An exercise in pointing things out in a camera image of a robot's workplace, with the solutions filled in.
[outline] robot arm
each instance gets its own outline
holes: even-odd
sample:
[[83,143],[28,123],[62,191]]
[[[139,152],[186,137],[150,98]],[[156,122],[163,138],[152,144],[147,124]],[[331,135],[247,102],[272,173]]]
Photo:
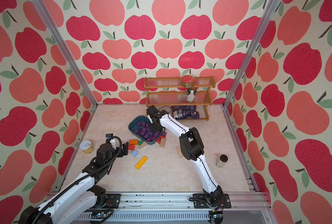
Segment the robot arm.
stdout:
[[220,206],[223,192],[208,168],[203,151],[204,146],[198,130],[182,125],[170,116],[167,111],[159,111],[154,105],[146,110],[146,114],[152,123],[149,126],[152,132],[162,131],[163,128],[167,128],[179,137],[182,155],[187,160],[191,160],[195,166],[202,182],[207,203],[210,207]]

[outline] black cable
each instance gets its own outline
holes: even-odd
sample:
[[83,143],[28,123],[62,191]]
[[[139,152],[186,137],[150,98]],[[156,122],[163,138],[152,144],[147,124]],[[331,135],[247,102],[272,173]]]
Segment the black cable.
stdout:
[[38,214],[35,216],[35,218],[32,221],[32,224],[36,224],[39,217],[42,215],[42,213],[44,213],[45,210],[47,210],[48,208],[52,207],[54,205],[54,202],[56,202],[56,200],[58,200],[63,194],[65,194],[68,190],[70,190],[70,188],[72,188],[73,186],[77,185],[80,181],[98,173],[99,171],[105,169],[110,163],[114,162],[114,160],[116,159],[116,157],[120,154],[121,152],[121,148],[122,148],[122,142],[121,139],[117,136],[113,136],[111,138],[109,138],[108,142],[110,142],[111,139],[116,138],[119,140],[120,143],[120,147],[119,150],[117,151],[117,153],[112,157],[112,159],[110,159],[109,162],[107,162],[105,165],[103,165],[102,167],[100,167],[99,169],[97,169],[96,171],[89,173],[87,175],[85,175],[84,177],[79,178],[78,180],[74,181],[71,185],[67,186],[62,192],[60,192],[59,194],[57,194],[55,196],[55,198],[53,198],[45,207],[42,208],[42,210],[40,210],[40,212],[38,212]]

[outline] apple wallpaper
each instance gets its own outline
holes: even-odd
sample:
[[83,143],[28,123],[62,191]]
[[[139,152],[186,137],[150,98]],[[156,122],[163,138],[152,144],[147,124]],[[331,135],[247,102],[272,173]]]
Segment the apple wallpaper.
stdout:
[[92,110],[83,96],[33,3],[0,1],[0,224],[61,185]]
[[283,0],[269,25],[228,112],[278,223],[332,223],[332,0]]

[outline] can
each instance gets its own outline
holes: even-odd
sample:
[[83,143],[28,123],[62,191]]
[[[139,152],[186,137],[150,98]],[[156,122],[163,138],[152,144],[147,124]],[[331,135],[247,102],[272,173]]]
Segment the can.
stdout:
[[85,140],[80,143],[79,149],[82,150],[85,154],[90,154],[94,150],[94,145],[91,141]]
[[187,89],[187,101],[192,102],[195,99],[195,96],[196,96],[196,88],[195,87],[188,88]]

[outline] marble floor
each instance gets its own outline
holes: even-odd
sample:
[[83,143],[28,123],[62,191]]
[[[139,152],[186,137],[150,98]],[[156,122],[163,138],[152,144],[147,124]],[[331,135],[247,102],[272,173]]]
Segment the marble floor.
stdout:
[[[181,121],[187,127],[196,127],[204,144],[207,164],[213,177],[225,192],[249,191],[244,173],[233,145],[231,135],[226,126],[221,107],[208,106],[209,121]],[[95,145],[91,154],[81,150],[71,165],[62,189],[70,184],[81,170],[96,156],[99,145],[105,143],[105,134],[113,133],[122,142],[135,139],[128,130],[128,124],[137,116],[146,115],[145,105],[99,105],[84,136]],[[158,143],[135,149],[137,157],[131,152],[127,156],[117,158],[109,175],[98,185],[106,191],[159,191],[189,192],[202,191],[202,184],[193,164],[184,157],[179,157],[176,147],[180,145],[178,138],[166,130],[164,148]],[[217,157],[225,154],[228,162],[223,168],[215,165]],[[134,166],[143,157],[148,160],[137,170]]]

